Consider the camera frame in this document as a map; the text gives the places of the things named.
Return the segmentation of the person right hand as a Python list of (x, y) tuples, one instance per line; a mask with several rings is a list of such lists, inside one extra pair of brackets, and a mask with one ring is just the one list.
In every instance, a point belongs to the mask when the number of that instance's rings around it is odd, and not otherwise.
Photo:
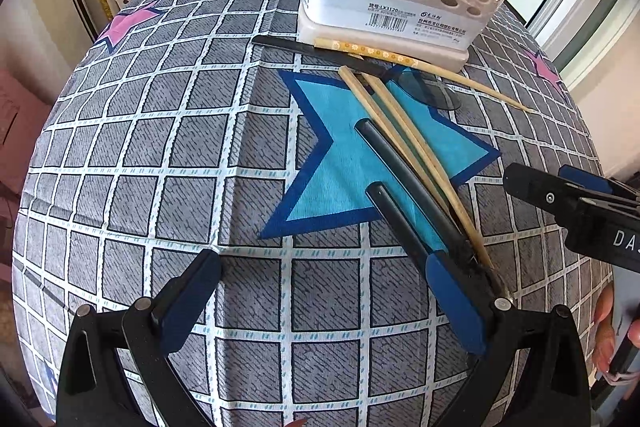
[(593, 312), (593, 322), (597, 329), (592, 361), (600, 373), (608, 373), (615, 352), (615, 331), (612, 325), (613, 306), (614, 283), (610, 282), (600, 292)]

